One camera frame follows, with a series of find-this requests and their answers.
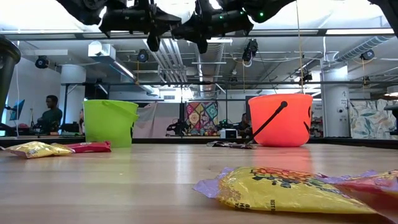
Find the green bucket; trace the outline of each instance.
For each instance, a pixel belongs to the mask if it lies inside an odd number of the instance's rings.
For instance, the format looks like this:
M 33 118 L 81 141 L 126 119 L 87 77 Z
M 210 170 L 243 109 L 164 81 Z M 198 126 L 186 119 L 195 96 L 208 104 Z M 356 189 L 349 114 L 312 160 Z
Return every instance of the green bucket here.
M 131 147 L 130 128 L 138 105 L 116 100 L 84 102 L 86 141 L 110 141 L 112 147 Z

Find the red candy bag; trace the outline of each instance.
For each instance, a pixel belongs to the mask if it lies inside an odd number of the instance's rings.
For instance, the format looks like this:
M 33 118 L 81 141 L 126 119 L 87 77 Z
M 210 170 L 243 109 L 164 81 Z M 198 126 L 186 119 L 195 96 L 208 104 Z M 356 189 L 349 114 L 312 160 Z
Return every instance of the red candy bag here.
M 356 177 L 319 179 L 334 185 L 344 194 L 359 200 L 380 215 L 398 223 L 398 170 L 381 174 L 368 171 Z
M 79 144 L 65 145 L 73 150 L 75 153 L 83 152 L 111 152 L 111 143 L 105 142 L 83 142 Z

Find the white pillar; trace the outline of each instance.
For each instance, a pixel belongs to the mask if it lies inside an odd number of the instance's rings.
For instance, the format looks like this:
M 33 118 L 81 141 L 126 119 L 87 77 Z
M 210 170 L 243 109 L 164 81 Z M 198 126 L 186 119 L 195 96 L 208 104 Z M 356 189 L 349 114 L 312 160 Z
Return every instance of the white pillar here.
M 61 83 L 83 83 L 86 81 L 86 69 L 79 65 L 62 65 L 61 71 Z M 80 110 L 83 109 L 83 101 L 85 98 L 85 90 L 84 86 L 76 86 L 70 85 L 68 87 L 67 99 L 67 117 L 65 122 L 73 123 L 74 121 L 79 122 L 80 119 Z M 64 106 L 65 99 L 65 86 L 61 86 L 60 92 L 60 100 L 59 100 L 59 108 L 62 112 L 65 112 Z
M 347 81 L 348 67 L 323 67 L 321 81 Z M 349 88 L 348 85 L 322 85 L 323 132 L 324 137 L 350 137 L 349 130 Z

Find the person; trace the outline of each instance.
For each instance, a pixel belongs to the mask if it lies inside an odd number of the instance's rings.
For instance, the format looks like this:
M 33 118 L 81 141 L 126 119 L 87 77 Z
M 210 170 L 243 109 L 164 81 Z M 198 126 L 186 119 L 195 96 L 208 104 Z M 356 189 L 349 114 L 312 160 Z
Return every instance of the person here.
M 246 113 L 242 114 L 242 121 L 238 123 L 237 130 L 242 138 L 247 138 L 252 134 L 252 128 L 249 124 Z
M 62 110 L 58 108 L 58 97 L 49 95 L 45 100 L 48 111 L 44 112 L 42 117 L 37 120 L 40 126 L 40 132 L 57 132 L 62 119 Z
M 85 134 L 85 112 L 83 109 L 80 110 L 80 119 L 79 119 L 79 134 Z

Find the table surface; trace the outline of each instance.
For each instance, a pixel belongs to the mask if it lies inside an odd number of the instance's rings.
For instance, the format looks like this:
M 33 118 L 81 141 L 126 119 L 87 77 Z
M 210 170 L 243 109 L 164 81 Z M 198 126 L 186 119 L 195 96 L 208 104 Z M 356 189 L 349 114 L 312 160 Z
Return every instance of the table surface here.
M 226 167 L 360 174 L 396 169 L 398 151 L 309 144 L 256 150 L 134 144 L 112 153 L 20 159 L 0 152 L 0 217 L 9 224 L 387 223 L 379 215 L 234 210 L 192 190 Z

